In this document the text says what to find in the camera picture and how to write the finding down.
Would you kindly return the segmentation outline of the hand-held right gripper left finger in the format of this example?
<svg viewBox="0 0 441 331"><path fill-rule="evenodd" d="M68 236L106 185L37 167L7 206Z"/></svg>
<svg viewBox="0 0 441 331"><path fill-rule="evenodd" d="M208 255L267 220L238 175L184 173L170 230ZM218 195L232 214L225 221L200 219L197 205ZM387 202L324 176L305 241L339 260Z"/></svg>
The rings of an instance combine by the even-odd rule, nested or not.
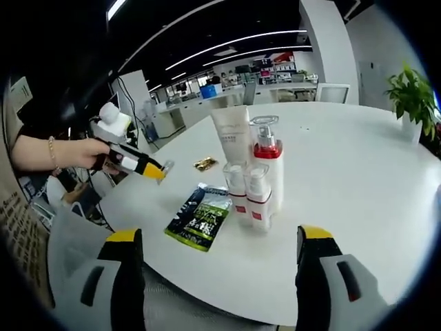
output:
<svg viewBox="0 0 441 331"><path fill-rule="evenodd" d="M140 229L120 230L105 240L80 285L80 330L144 329L142 262Z"/></svg>

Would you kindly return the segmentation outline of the person's left hand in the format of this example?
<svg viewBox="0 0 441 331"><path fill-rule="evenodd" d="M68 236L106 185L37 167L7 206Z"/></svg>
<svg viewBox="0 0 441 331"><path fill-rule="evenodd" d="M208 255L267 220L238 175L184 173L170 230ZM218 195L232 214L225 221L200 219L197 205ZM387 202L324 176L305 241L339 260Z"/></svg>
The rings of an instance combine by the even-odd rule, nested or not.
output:
<svg viewBox="0 0 441 331"><path fill-rule="evenodd" d="M82 139L72 142L72 165L92 169L98 158L109 155L110 147L96 139Z"/></svg>

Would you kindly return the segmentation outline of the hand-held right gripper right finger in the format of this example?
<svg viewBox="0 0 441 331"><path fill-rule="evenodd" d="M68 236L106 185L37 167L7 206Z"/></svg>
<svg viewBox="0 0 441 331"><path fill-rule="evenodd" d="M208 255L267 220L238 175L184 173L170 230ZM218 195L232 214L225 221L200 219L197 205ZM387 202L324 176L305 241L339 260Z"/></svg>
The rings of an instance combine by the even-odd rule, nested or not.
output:
<svg viewBox="0 0 441 331"><path fill-rule="evenodd" d="M297 330L372 330L389 312L377 278L323 228L297 231Z"/></svg>

